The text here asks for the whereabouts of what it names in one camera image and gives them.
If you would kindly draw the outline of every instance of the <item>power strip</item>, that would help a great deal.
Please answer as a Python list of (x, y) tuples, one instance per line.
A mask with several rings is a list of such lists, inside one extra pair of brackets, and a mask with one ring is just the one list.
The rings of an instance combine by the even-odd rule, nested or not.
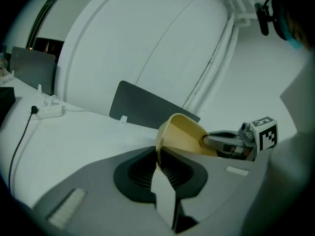
[[(26, 120), (28, 120), (30, 118), (30, 114), (31, 114), (31, 108), (29, 108), (25, 111), (25, 119)], [(51, 107), (38, 108), (37, 114), (33, 114), (31, 116), (31, 120), (60, 117), (62, 115), (63, 115), (62, 105), (54, 105)]]

